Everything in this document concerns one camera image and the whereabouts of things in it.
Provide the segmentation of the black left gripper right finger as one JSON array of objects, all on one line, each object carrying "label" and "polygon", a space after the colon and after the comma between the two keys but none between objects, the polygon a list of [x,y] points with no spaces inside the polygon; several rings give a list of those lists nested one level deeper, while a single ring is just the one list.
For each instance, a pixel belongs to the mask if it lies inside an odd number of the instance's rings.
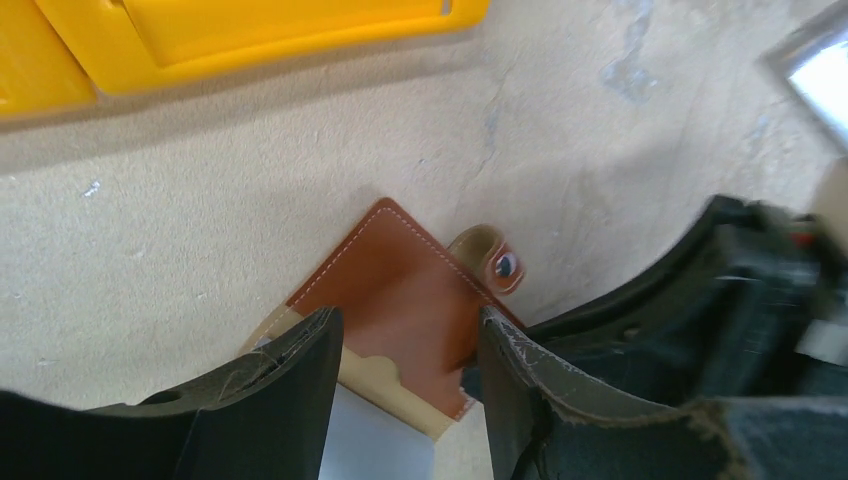
[{"label": "black left gripper right finger", "polygon": [[843,479],[837,396],[650,402],[480,312],[478,365],[498,479]]}]

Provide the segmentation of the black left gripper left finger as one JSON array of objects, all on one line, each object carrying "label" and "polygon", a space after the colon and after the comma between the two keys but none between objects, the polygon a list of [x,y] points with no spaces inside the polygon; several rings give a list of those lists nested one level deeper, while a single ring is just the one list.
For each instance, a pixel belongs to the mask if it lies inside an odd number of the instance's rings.
[{"label": "black left gripper left finger", "polygon": [[5,479],[315,479],[343,320],[314,311],[278,338],[136,405],[75,410],[1,394]]}]

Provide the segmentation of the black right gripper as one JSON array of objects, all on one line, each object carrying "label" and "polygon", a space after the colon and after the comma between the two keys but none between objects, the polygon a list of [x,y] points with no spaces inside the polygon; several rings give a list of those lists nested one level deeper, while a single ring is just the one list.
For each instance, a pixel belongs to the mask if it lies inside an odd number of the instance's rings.
[{"label": "black right gripper", "polygon": [[847,250],[817,215],[716,195],[633,279],[517,329],[493,309],[462,376],[475,399],[497,381],[591,418],[668,414],[698,400],[845,417],[847,370],[814,351],[847,322]]}]

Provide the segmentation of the brown leather card holder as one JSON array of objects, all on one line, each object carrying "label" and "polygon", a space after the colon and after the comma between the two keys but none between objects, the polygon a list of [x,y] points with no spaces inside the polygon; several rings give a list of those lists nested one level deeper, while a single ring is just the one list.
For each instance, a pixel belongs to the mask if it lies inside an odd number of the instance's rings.
[{"label": "brown leather card holder", "polygon": [[244,350],[336,307],[344,323],[339,383],[438,439],[473,403],[461,375],[475,356],[480,310],[501,307],[525,275],[496,227],[475,225],[443,245],[384,197],[259,324]]}]

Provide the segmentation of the yellow three-compartment plastic bin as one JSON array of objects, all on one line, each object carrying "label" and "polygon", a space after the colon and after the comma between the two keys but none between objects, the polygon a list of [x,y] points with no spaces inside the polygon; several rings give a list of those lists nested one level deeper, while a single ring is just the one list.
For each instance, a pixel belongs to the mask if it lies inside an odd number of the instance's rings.
[{"label": "yellow three-compartment plastic bin", "polygon": [[485,1],[5,1],[1,116],[94,104],[282,58],[454,32]]}]

